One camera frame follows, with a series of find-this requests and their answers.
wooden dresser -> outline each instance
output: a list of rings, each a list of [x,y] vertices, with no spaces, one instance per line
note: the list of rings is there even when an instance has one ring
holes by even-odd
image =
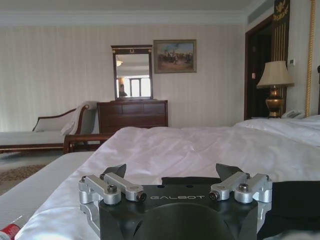
[[[114,134],[121,128],[168,127],[167,100],[98,102],[101,134]]]

lampshade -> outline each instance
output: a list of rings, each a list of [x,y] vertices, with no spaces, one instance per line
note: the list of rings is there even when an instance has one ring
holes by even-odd
[[[271,61],[265,64],[264,72],[260,82],[256,86],[259,88],[269,88],[272,86],[293,86],[294,82],[289,76],[285,61]]]
[[[115,60],[116,60],[116,66],[117,67],[120,67],[124,63],[123,61],[119,60],[118,56],[115,57]]]

brass lamp base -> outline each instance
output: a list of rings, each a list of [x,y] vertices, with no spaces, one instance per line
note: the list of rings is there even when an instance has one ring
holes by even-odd
[[[284,99],[280,96],[279,88],[271,87],[270,97],[265,100],[265,103],[269,109],[269,118],[281,118]]]

framed painting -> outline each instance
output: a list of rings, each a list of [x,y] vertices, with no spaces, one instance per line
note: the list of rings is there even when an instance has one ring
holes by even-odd
[[[154,73],[196,73],[197,40],[154,40]]]

silver metal bracket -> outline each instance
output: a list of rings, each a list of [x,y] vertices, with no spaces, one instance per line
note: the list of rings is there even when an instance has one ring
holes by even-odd
[[[257,232],[265,222],[266,213],[272,207],[272,180],[268,175],[256,174],[250,177],[248,173],[236,172],[221,183],[210,187],[209,197],[213,201],[224,201],[234,191],[234,199],[241,204],[258,202]]]
[[[239,184],[247,181],[248,175],[245,172],[236,172],[221,183],[211,185],[209,197],[214,201],[227,200],[230,192],[234,191]]]
[[[133,184],[113,172],[104,175],[103,179],[106,183],[115,185],[120,188],[121,192],[125,194],[125,198],[133,202],[143,202],[147,195],[144,193],[144,187],[138,184]]]
[[[116,205],[121,201],[121,193],[129,201],[142,202],[147,195],[141,185],[133,184],[110,172],[101,180],[95,175],[84,176],[78,183],[80,210],[86,214],[87,221],[94,232],[100,237],[99,209],[96,201],[107,205]]]

